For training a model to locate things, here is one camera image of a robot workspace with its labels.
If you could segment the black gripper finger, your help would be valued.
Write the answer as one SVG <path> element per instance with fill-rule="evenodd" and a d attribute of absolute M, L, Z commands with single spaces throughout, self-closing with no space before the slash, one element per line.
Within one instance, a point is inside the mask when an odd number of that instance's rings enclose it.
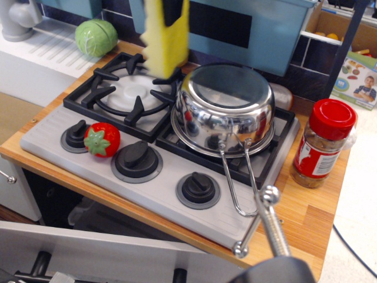
<path fill-rule="evenodd" d="M 162 0 L 164 25 L 172 26 L 180 17 L 183 0 Z"/>

